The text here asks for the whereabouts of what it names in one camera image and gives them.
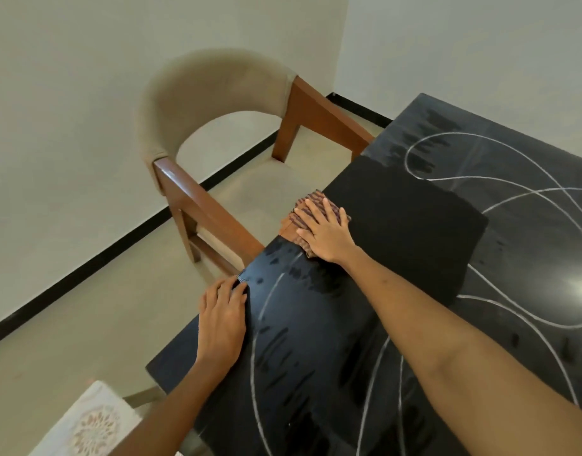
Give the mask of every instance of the brown cleaning cloth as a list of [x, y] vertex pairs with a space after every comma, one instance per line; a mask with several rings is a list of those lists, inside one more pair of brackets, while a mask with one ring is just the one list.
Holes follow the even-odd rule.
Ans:
[[[314, 205], [318, 207], [318, 209], [321, 211], [323, 215], [325, 216], [327, 215], [327, 213], [325, 212], [325, 206], [323, 205], [325, 195], [320, 190], [315, 190], [311, 194], [297, 200], [295, 202], [295, 208], [299, 208], [300, 210], [314, 218], [314, 214], [312, 214], [310, 208], [308, 208], [308, 205], [305, 204], [305, 201], [308, 198], [314, 202]], [[336, 205], [334, 205], [331, 200], [329, 200], [329, 204], [331, 205], [331, 209], [333, 210], [333, 213], [337, 217], [338, 222], [340, 222], [340, 209]], [[297, 214], [291, 211], [289, 215], [281, 221], [281, 223], [282, 227], [278, 231], [278, 235], [289, 240], [291, 243], [295, 243], [296, 245], [301, 246], [305, 251], [305, 255], [308, 256], [309, 258], [316, 257], [316, 254], [314, 254], [308, 242], [299, 235], [297, 235], [297, 229], [310, 230], [306, 223], [303, 222], [302, 219]]]

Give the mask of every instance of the beige upholstered backrest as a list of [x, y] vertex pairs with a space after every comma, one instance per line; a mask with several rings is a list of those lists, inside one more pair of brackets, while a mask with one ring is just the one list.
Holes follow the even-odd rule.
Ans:
[[284, 117], [296, 74], [242, 49], [206, 49], [165, 66], [148, 84], [137, 117], [141, 156], [161, 190], [153, 162], [175, 160], [198, 128], [222, 115], [257, 111]]

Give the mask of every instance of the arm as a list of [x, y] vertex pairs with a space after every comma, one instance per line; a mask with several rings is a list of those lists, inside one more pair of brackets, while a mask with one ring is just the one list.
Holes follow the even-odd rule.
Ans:
[[111, 456], [172, 456], [194, 427], [208, 396], [240, 355], [246, 283], [220, 280], [200, 300], [196, 362], [173, 392], [120, 442]]
[[343, 209], [338, 223], [308, 203], [295, 212], [317, 256], [342, 266], [378, 314], [436, 412], [473, 456], [582, 455], [582, 411], [508, 352], [357, 247]]

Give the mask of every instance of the forearm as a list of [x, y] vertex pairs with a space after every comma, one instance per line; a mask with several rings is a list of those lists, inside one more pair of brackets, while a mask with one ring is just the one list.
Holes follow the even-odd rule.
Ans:
[[360, 249], [342, 266], [473, 456], [582, 454], [582, 411], [499, 344]]
[[224, 375], [214, 365], [195, 363], [173, 392], [120, 442], [111, 456], [174, 455]]

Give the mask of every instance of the black baseboard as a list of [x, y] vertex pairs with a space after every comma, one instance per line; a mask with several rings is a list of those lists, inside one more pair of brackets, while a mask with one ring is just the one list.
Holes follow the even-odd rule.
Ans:
[[[223, 181], [227, 176], [233, 174], [235, 171], [246, 165], [249, 161], [253, 160], [261, 152], [265, 151], [265, 149], [270, 147], [276, 140], [277, 135], [278, 131], [273, 132], [257, 145], [251, 147], [247, 152], [244, 152], [241, 156], [233, 160], [231, 163], [228, 163], [223, 168], [219, 169], [218, 172], [208, 177], [204, 182], [201, 182], [200, 185], [205, 190], [210, 190], [218, 183]], [[77, 285], [82, 283], [89, 276], [96, 273], [99, 269], [105, 267], [105, 265], [117, 258], [132, 245], [145, 238], [170, 218], [170, 210], [168, 208], [164, 208], [163, 210], [150, 217], [147, 221], [143, 222], [143, 224], [141, 224], [139, 227], [124, 235], [113, 245], [97, 254], [94, 258], [82, 264], [82, 266], [75, 269], [69, 275], [63, 277], [62, 280], [53, 284], [40, 295], [31, 299], [27, 304], [0, 322], [0, 340], [42, 312], [46, 307], [50, 306], [50, 304], [59, 299], [61, 296], [74, 289]]]
[[390, 118], [385, 117], [382, 114], [378, 114], [377, 112], [374, 112], [367, 107], [363, 107], [362, 105], [346, 99], [339, 94], [331, 93], [329, 96], [327, 96], [327, 99], [342, 109], [346, 109], [347, 111], [352, 112], [353, 114], [358, 115], [359, 117], [364, 118], [368, 122], [374, 123], [377, 126], [381, 126], [382, 128], [386, 128], [386, 126], [392, 122]]

